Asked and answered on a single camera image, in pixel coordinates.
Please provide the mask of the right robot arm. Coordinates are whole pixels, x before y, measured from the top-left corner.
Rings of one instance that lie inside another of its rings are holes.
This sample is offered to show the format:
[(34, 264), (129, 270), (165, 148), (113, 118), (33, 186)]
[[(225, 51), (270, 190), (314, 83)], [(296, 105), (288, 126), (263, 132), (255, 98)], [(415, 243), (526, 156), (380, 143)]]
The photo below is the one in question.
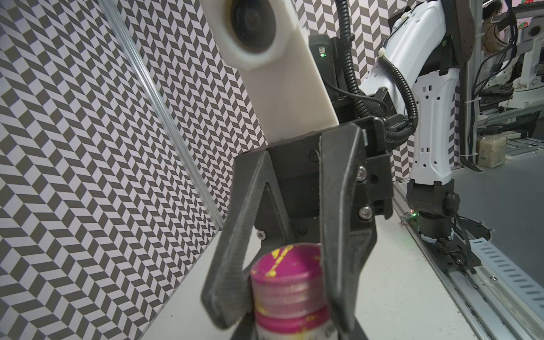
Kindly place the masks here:
[(410, 137), (407, 203), (429, 243), (457, 234), (450, 114), (475, 30), (467, 1), (400, 14), (374, 67), (356, 78), (349, 3), (331, 44), (290, 1), (203, 1), (222, 59), (238, 70), (267, 145), (234, 164), (228, 216), (201, 294), (236, 339), (364, 339), (356, 299), (392, 216), (390, 153)]

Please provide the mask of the magenta jar lid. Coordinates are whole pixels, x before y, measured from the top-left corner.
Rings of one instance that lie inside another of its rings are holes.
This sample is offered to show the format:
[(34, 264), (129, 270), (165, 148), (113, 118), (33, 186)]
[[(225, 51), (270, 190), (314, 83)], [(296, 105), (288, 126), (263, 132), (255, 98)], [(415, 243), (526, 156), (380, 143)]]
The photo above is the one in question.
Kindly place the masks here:
[(302, 317), (326, 306), (319, 244), (282, 246), (250, 270), (254, 309), (276, 319)]

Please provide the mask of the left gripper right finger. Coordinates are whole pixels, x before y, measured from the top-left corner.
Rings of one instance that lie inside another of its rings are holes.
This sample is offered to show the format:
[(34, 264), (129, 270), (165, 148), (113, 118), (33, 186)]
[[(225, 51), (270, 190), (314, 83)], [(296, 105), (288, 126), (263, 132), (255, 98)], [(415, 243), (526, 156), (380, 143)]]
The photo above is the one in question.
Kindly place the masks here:
[(358, 320), (355, 320), (354, 329), (350, 333), (350, 340), (368, 340)]

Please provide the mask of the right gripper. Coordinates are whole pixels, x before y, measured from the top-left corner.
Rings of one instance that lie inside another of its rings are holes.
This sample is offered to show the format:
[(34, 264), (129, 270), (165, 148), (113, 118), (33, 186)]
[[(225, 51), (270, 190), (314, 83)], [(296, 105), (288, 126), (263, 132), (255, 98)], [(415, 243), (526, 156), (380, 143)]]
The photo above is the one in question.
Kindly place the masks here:
[(322, 244), (324, 295), (341, 334), (354, 331), (361, 270), (375, 244), (373, 216), (392, 216), (385, 126), (362, 118), (245, 152), (235, 160), (225, 220), (201, 301), (226, 330), (253, 306), (244, 268), (252, 228), (265, 245)]

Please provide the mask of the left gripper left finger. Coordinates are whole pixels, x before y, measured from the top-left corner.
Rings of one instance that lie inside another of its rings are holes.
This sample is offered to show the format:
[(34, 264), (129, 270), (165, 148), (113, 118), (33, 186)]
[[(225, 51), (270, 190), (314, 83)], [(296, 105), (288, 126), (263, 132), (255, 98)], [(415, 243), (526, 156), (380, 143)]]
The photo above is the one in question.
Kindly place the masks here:
[(231, 340), (257, 340), (254, 314), (246, 314), (231, 336)]

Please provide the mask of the magenta paint jar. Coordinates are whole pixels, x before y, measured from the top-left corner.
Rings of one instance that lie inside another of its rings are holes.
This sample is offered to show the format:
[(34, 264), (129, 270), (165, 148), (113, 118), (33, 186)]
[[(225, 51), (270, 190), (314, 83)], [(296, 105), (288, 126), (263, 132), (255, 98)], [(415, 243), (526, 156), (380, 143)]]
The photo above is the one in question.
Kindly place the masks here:
[(326, 307), (302, 317), (280, 319), (255, 312), (258, 339), (338, 339), (339, 333)]

